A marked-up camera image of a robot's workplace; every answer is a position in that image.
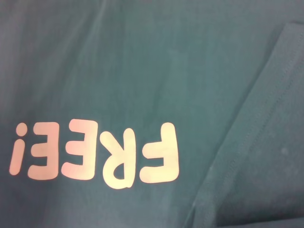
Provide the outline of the teal blue printed t-shirt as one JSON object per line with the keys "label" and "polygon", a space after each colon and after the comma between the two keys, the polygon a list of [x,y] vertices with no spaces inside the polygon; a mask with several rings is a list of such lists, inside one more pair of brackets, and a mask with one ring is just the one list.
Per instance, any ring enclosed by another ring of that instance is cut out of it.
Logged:
{"label": "teal blue printed t-shirt", "polygon": [[304,0],[0,0],[0,228],[304,228]]}

